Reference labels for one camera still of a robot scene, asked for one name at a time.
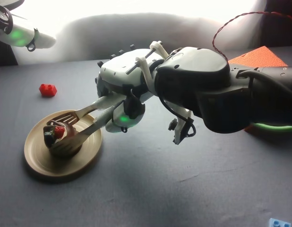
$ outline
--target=white backdrop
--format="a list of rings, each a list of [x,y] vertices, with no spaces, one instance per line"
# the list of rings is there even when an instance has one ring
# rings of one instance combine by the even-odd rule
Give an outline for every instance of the white backdrop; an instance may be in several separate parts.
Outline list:
[[[170,51],[197,46],[212,49],[219,27],[238,14],[263,11],[265,0],[25,0],[12,13],[57,36],[51,49],[28,52],[13,47],[19,64],[107,59],[120,49],[163,41]],[[231,22],[217,37],[222,50],[257,45],[260,15]]]

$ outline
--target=green ring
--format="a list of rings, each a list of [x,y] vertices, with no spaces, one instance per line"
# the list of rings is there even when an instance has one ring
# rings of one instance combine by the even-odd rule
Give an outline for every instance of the green ring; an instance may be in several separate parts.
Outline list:
[[[292,126],[272,126],[272,125],[266,125],[266,124],[260,124],[255,123],[254,126],[264,129],[264,130],[270,130],[270,131],[278,131],[278,132],[286,132],[286,131],[292,131]]]

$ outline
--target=red berry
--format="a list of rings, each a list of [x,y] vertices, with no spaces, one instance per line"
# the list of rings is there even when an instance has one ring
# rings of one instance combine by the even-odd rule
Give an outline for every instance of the red berry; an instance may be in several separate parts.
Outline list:
[[[54,131],[55,138],[56,139],[62,138],[64,131],[65,131],[65,128],[63,126],[56,126],[55,131]]]

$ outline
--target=blue-gray table surface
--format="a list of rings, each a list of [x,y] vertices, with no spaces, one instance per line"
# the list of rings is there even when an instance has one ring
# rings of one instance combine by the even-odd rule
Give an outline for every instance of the blue-gray table surface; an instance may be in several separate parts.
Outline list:
[[[292,47],[271,50],[292,66]],[[223,135],[194,117],[196,136],[176,146],[167,130],[174,116],[155,97],[127,134],[102,130],[102,155],[78,179],[49,184],[27,174],[24,143],[31,128],[53,112],[97,99],[96,62],[0,68],[0,227],[292,223],[292,133]],[[54,84],[57,95],[42,98],[42,83]]]

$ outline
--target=blue lego brick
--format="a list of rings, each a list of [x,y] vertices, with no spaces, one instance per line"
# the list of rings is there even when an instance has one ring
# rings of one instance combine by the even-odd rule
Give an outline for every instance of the blue lego brick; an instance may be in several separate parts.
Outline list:
[[[291,223],[270,218],[269,227],[292,227]]]

